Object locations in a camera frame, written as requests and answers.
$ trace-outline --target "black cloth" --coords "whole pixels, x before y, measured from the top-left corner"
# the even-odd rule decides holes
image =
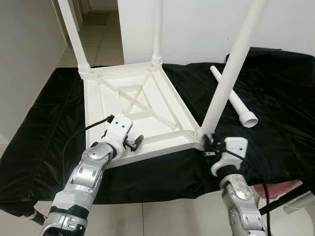
[[[201,125],[217,82],[209,67],[223,63],[164,64],[163,69]],[[234,90],[259,119],[244,128],[227,104],[216,133],[249,141],[246,158],[263,174],[242,164],[249,184],[301,179],[315,190],[315,60],[282,50],[251,48]],[[62,151],[68,138],[84,128],[83,81],[76,68],[51,75],[0,160],[0,208],[27,215],[39,200],[62,189]],[[85,149],[85,135],[67,148],[67,176]],[[215,158],[188,149],[105,172],[95,204],[139,203],[196,198],[219,189],[209,172]]]

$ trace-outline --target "pink object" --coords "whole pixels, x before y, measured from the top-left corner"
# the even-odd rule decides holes
[[[297,187],[299,183],[300,180],[296,179],[283,183],[266,184],[269,193],[269,199],[277,199],[280,195],[283,195]],[[261,184],[256,184],[254,189],[261,198],[266,198],[264,188]]]

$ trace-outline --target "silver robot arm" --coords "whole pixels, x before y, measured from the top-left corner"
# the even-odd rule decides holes
[[[225,149],[245,158],[248,141],[229,137],[224,140]],[[206,156],[218,151],[206,152]],[[225,203],[233,236],[266,236],[261,214],[255,204],[251,189],[238,173],[242,160],[222,151],[221,159],[211,167],[214,176],[220,178],[222,198]]]
[[[106,166],[123,154],[125,146],[136,150],[143,140],[140,135],[134,144],[127,141],[132,125],[130,119],[116,115],[101,142],[82,153],[64,189],[56,194],[40,236],[84,235]]]

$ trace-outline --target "black cable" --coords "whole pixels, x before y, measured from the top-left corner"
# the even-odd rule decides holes
[[[94,124],[91,124],[91,125],[85,127],[84,129],[80,130],[79,132],[73,134],[73,135],[67,140],[67,142],[65,143],[65,145],[64,145],[64,147],[63,147],[63,187],[64,187],[65,184],[66,184],[66,176],[65,176],[66,174],[65,174],[65,166],[64,166],[64,154],[65,154],[65,150],[66,150],[68,144],[69,144],[76,136],[78,136],[79,134],[83,133],[84,131],[87,131],[88,129],[91,129],[91,128],[93,128],[94,126],[97,126],[97,125],[99,125],[99,124],[102,124],[102,123],[104,123],[104,122],[106,122],[106,121],[108,121],[109,123],[111,123],[113,119],[114,119],[114,116],[113,116],[113,115],[110,115],[110,116],[106,117],[105,119],[102,119],[102,120],[100,120],[100,121],[98,121],[98,122],[96,122],[96,123],[94,123]]]
[[[240,155],[233,153],[232,151],[229,150],[223,150],[222,152],[226,152],[229,153],[235,157],[237,157],[238,159],[241,159],[242,161],[244,161],[246,164],[248,164],[255,172],[256,174],[259,176],[259,178],[264,179],[263,175],[260,174],[259,171],[257,171],[257,169],[251,164],[251,162],[249,162],[247,159],[241,157]],[[270,227],[270,211],[269,211],[269,192],[268,192],[268,188],[266,186],[266,184],[262,183],[262,187],[265,191],[265,197],[266,197],[266,209],[267,209],[267,234],[268,236],[271,236],[271,227]]]

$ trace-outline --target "white plastic leg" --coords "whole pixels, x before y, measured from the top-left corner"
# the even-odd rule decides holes
[[[156,0],[152,64],[162,64],[163,0]]]
[[[253,33],[260,23],[266,5],[267,0],[252,0],[251,7],[233,45],[207,114],[198,130],[198,138],[202,137],[203,134],[214,133],[250,49]]]
[[[80,37],[73,20],[73,16],[70,10],[68,0],[58,0],[60,10],[63,15],[64,23],[67,28],[69,38],[74,50],[75,57],[78,61],[79,73],[88,73],[90,72],[90,65],[85,57],[83,47],[80,41]]]
[[[221,80],[221,74],[218,69],[213,65],[210,67],[210,70],[216,80],[219,82]],[[230,103],[234,107],[235,111],[237,112],[240,122],[246,128],[252,128],[258,123],[258,118],[255,114],[248,110],[245,104],[242,102],[240,97],[232,90],[229,98]]]

